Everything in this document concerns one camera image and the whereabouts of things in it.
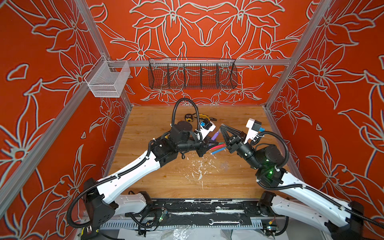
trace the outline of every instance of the aluminum frame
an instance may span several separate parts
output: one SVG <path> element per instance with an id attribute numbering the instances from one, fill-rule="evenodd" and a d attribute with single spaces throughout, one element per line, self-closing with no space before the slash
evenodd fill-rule
<path id="1" fill-rule="evenodd" d="M 217 60 L 206 60 L 206 63 L 216 63 Z M 109 61 L 108 65 L 113 68 L 122 68 L 126 61 Z M 128 60 L 130 67 L 148 67 L 148 60 Z M 196 63 L 196 60 L 166 60 L 167 63 Z M 291 59 L 236 59 L 236 66 L 288 66 L 291 63 Z"/>
<path id="2" fill-rule="evenodd" d="M 269 98 L 266 101 L 266 107 L 268 109 L 271 108 L 272 103 L 275 101 L 277 97 L 277 94 L 280 92 L 284 83 L 287 81 L 290 73 L 296 66 L 297 61 L 299 60 L 301 54 L 305 49 L 305 46 L 307 45 L 310 38 L 314 34 L 316 27 L 319 25 L 321 18 L 324 16 L 325 11 L 328 9 L 331 2 L 332 0 L 322 0 L 320 4 L 317 6 L 315 13 L 313 14 L 312 18 L 308 22 L 308 26 L 305 28 L 303 35 L 301 36 L 297 46 L 293 51 L 290 64 L 285 67 L 282 75 L 277 80 L 277 83 L 275 84 L 275 87 L 273 88 L 272 93 L 270 94 Z"/>
<path id="3" fill-rule="evenodd" d="M 272 132 L 281 136 L 281 132 L 280 132 L 279 128 L 277 127 L 275 119 L 273 118 L 271 112 L 265 106 L 263 106 L 263 109 L 264 109 L 265 115 L 269 121 L 269 124 L 271 125 Z M 277 141 L 277 143 L 279 144 L 280 149 L 284 149 L 284 146 L 280 141 Z M 287 166 L 289 167 L 289 169 L 290 169 L 289 172 L 292 173 L 292 175 L 294 175 L 295 177 L 297 177 L 301 181 L 304 181 L 291 154 L 289 154 Z"/>
<path id="4" fill-rule="evenodd" d="M 98 27 L 93 20 L 91 11 L 89 10 L 88 4 L 85 0 L 74 0 L 76 6 L 84 19 L 85 25 L 87 25 L 89 33 L 91 34 L 93 41 L 96 44 L 97 49 L 99 50 L 100 55 L 104 55 L 107 60 L 111 60 L 107 46 L 104 43 L 103 38 L 98 30 Z"/>

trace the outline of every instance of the white wire basket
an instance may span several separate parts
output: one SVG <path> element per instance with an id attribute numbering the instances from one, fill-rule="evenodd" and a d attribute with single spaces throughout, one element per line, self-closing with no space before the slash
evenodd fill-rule
<path id="1" fill-rule="evenodd" d="M 95 63 L 88 75 L 84 78 L 89 89 L 98 98 L 118 98 L 131 74 L 128 62 L 126 61 L 121 71 L 109 67 L 104 56 Z"/>

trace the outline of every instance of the cable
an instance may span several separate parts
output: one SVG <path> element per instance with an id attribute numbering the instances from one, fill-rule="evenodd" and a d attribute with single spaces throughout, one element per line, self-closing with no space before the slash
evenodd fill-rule
<path id="1" fill-rule="evenodd" d="M 179 100 L 177 100 L 177 102 L 175 103 L 175 107 L 173 108 L 173 112 L 172 112 L 172 122 L 171 122 L 171 127 L 173 127 L 173 125 L 175 125 L 175 116 L 176 116 L 176 110 L 177 110 L 177 107 L 179 106 L 179 104 L 182 102 L 182 101 L 187 101 L 187 102 L 190 102 L 192 104 L 192 106 L 195 108 L 195 111 L 196 111 L 196 118 L 197 118 L 197 131 L 199 133 L 199 143 L 203 141 L 203 135 L 201 134 L 201 132 L 199 131 L 200 129 L 200 115 L 199 115 L 199 109 L 197 108 L 197 105 L 189 98 L 180 98 Z"/>
<path id="2" fill-rule="evenodd" d="M 285 150 L 284 161 L 276 166 L 277 169 L 280 169 L 280 168 L 284 167 L 284 165 L 287 164 L 287 162 L 289 160 L 289 150 L 288 150 L 287 143 L 285 143 L 285 141 L 282 137 L 280 137 L 279 135 L 277 135 L 274 132 L 270 132 L 270 131 L 259 132 L 259 136 L 264 136 L 265 134 L 269 134 L 269 135 L 274 136 L 283 144 L 283 147 Z"/>
<path id="3" fill-rule="evenodd" d="M 288 227 L 288 222 L 289 222 L 289 217 L 288 216 L 285 216 L 285 224 L 284 224 L 284 227 L 283 227 L 283 229 L 281 229 L 279 232 L 277 232 L 277 233 L 265 233 L 265 235 L 267 236 L 267 237 L 269 237 L 269 236 L 279 236 L 279 235 L 281 235 L 281 234 L 283 234 L 284 232 L 285 232 L 285 230 L 287 230 L 287 227 Z"/>
<path id="4" fill-rule="evenodd" d="M 169 132 L 163 133 L 163 135 L 161 135 L 160 139 L 164 139 L 168 134 L 169 134 Z"/>
<path id="5" fill-rule="evenodd" d="M 262 138 L 261 137 L 258 137 L 255 141 L 254 140 L 251 140 L 251 146 L 254 146 L 254 145 L 256 145 L 256 144 L 258 144 L 259 142 L 260 142 L 260 140 L 261 140 Z"/>
<path id="6" fill-rule="evenodd" d="M 104 233 L 102 233 L 102 232 L 99 232 L 99 234 L 101 234 L 101 235 L 103 235 L 104 237 L 109 238 L 109 239 L 111 239 L 111 240 L 125 240 L 124 238 L 114 238 L 114 237 L 110 237 L 110 236 L 108 236 L 108 235 L 106 235 L 106 234 L 104 234 Z"/>
<path id="7" fill-rule="evenodd" d="M 284 224 L 284 227 L 283 227 L 283 229 L 280 230 L 280 232 L 275 233 L 275 236 L 279 236 L 279 235 L 283 234 L 283 233 L 285 232 L 285 230 L 287 230 L 288 222 L 289 222 L 289 217 L 288 217 L 288 216 L 285 216 L 285 224 Z"/>
<path id="8" fill-rule="evenodd" d="M 275 167 L 277 169 L 280 169 L 280 168 L 284 167 L 284 165 L 287 164 L 287 162 L 289 160 L 289 150 L 288 150 L 287 143 L 285 143 L 284 139 L 282 137 L 280 137 L 279 135 L 277 135 L 276 133 L 270 132 L 270 131 L 260 132 L 259 136 L 264 136 L 265 134 L 274 136 L 275 138 L 277 138 L 283 144 L 284 151 L 285 151 L 284 161 L 282 163 L 280 163 L 279 165 L 276 165 L 276 166 L 273 166 L 273 167 L 271 167 L 269 169 L 265 169 L 264 171 L 261 171 L 261 174 L 258 175 L 257 179 L 261 179 L 262 177 L 264 177 L 270 171 L 274 171 Z"/>
<path id="9" fill-rule="evenodd" d="M 146 156 L 148 157 L 150 154 L 151 154 L 151 145 L 152 143 L 154 142 L 154 140 L 151 140 L 149 143 L 148 143 L 148 151 L 147 151 L 147 154 Z M 136 164 L 135 166 L 123 171 L 123 172 L 120 172 L 117 174 L 117 177 L 116 175 L 113 175 L 113 176 L 110 176 L 106 179 L 102 179 L 101 181 L 99 182 L 96 182 L 93 186 L 90 186 L 89 188 L 85 189 L 84 191 L 82 191 L 76 198 L 73 199 L 73 201 L 71 202 L 70 206 L 68 207 L 68 210 L 67 210 L 67 223 L 69 226 L 73 227 L 73 228 L 84 228 L 84 227 L 88 227 L 91 222 L 88 221 L 88 222 L 85 222 L 85 223 L 81 223 L 81 224 L 78 224 L 78 223 L 75 223 L 73 220 L 72 220 L 72 210 L 74 208 L 74 206 L 76 205 L 76 203 L 78 202 L 78 200 L 80 200 L 80 198 L 82 198 L 82 196 L 84 196 L 85 194 L 89 193 L 91 190 L 95 189 L 97 186 L 100 186 L 101 184 L 104 184 L 106 182 L 110 182 L 116 178 L 120 178 L 121 176 L 129 173 L 129 172 L 132 172 L 133 170 L 135 170 L 136 168 L 140 167 L 145 161 L 147 160 L 147 158 L 143 158 L 143 160 L 141 160 L 141 162 L 139 162 L 138 164 Z"/>
<path id="10" fill-rule="evenodd" d="M 153 227 L 155 224 L 156 224 L 156 220 L 157 220 L 157 213 L 155 212 L 155 211 L 150 211 L 150 212 L 148 212 L 146 215 L 144 215 L 141 219 L 143 220 L 145 217 L 147 217 L 150 213 L 154 213 L 155 214 L 155 217 L 154 217 L 154 221 L 151 223 L 151 224 L 149 224 L 148 226 L 145 226 L 145 225 L 143 225 L 141 222 L 139 222 L 136 218 L 135 218 L 135 216 L 132 214 L 132 213 L 128 213 L 128 215 L 129 215 L 129 217 L 130 218 L 132 218 L 132 220 L 139 226 L 139 227 L 142 227 L 142 228 L 151 228 L 151 227 Z"/>
<path id="11" fill-rule="evenodd" d="M 150 211 L 150 212 L 148 212 L 146 215 L 144 215 L 143 217 L 141 217 L 139 223 L 141 224 L 141 223 L 143 222 L 144 218 L 148 217 L 148 215 L 151 214 L 151 213 L 154 213 L 154 214 L 155 214 L 155 217 L 153 218 L 153 222 L 152 222 L 153 225 L 155 225 L 155 223 L 158 222 L 156 211 Z M 139 227 L 138 227 L 138 232 L 139 232 L 139 235 L 144 235 L 144 236 L 145 236 L 146 230 L 144 230 L 144 232 L 142 232 L 141 227 L 139 226 Z"/>
<path id="12" fill-rule="evenodd" d="M 266 189 L 266 190 L 270 190 L 270 191 L 280 191 L 280 190 L 285 190 L 285 189 L 290 189 L 290 188 L 296 188 L 296 187 L 299 187 L 299 188 L 303 188 L 303 185 L 302 184 L 290 184 L 290 185 L 286 185 L 286 186 L 281 186 L 281 187 L 267 187 L 265 186 L 264 184 L 262 184 L 260 181 L 257 182 L 262 188 Z M 315 189 L 313 187 L 309 187 L 309 186 L 306 186 L 305 189 L 309 190 L 309 191 L 312 191 L 318 195 L 320 195 L 321 197 L 323 197 L 324 199 L 326 199 L 327 201 L 331 202 L 333 205 L 335 205 L 336 207 L 340 208 L 342 205 L 340 203 L 338 203 L 337 201 L 333 200 L 332 198 L 328 197 L 327 195 L 325 195 L 323 192 L 321 192 L 320 190 L 318 189 Z M 370 219 L 369 217 L 366 217 L 364 215 L 361 215 L 357 212 L 354 212 L 353 210 L 351 209 L 348 209 L 348 208 L 344 208 L 344 211 L 348 212 L 349 214 L 351 215 L 355 215 L 361 219 L 363 219 L 364 221 L 366 222 L 369 222 L 373 225 L 376 225 L 382 229 L 384 229 L 384 224 L 381 224 L 373 219 Z"/>

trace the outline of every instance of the white plastic bracket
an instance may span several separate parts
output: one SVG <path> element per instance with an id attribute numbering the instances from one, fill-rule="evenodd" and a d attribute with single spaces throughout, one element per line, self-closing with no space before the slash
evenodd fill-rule
<path id="1" fill-rule="evenodd" d="M 255 131 L 252 129 L 254 123 L 255 123 L 254 119 L 252 118 L 248 119 L 248 122 L 246 125 L 246 127 L 248 128 L 248 133 L 247 133 L 247 137 L 245 138 L 244 144 L 246 144 L 249 139 L 253 140 L 255 137 L 257 137 L 258 131 Z"/>

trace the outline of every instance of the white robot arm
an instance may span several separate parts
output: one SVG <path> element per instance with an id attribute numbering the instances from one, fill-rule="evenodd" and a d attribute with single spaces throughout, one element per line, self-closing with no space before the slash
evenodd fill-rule
<path id="1" fill-rule="evenodd" d="M 257 183 L 266 190 L 286 193 L 302 203 L 283 199 L 272 192 L 264 192 L 258 206 L 262 214 L 280 214 L 293 217 L 310 224 L 326 233 L 335 240 L 362 239 L 363 221 L 384 228 L 384 225 L 363 215 L 364 207 L 358 202 L 339 200 L 299 180 L 287 172 L 283 166 L 289 158 L 285 141 L 277 134 L 260 131 L 261 123 L 254 119 L 247 122 L 248 134 L 226 125 L 220 130 L 230 153 L 237 154 L 249 163 L 251 168 L 258 169 Z M 257 150 L 261 137 L 265 134 L 276 137 L 284 146 L 285 156 L 280 154 L 273 144 Z"/>
<path id="2" fill-rule="evenodd" d="M 175 124 L 176 109 L 182 101 L 190 102 L 196 110 L 196 130 L 193 130 L 192 125 L 186 121 Z M 100 225 L 112 216 L 142 211 L 152 202 L 146 192 L 129 196 L 120 196 L 120 194 L 145 175 L 176 159 L 179 153 L 182 159 L 185 158 L 184 153 L 188 151 L 196 151 L 197 155 L 202 157 L 209 149 L 218 145 L 218 142 L 207 137 L 215 127 L 214 123 L 208 119 L 200 122 L 199 110 L 192 100 L 179 99 L 172 113 L 170 131 L 150 141 L 148 150 L 124 168 L 98 181 L 91 178 L 84 183 L 83 192 L 68 207 L 66 215 L 68 225 L 74 228 L 85 228 L 86 237 L 82 239 L 89 239 L 95 237 Z M 83 198 L 90 218 L 89 222 L 81 224 L 75 223 L 71 216 L 72 209 L 80 198 Z"/>

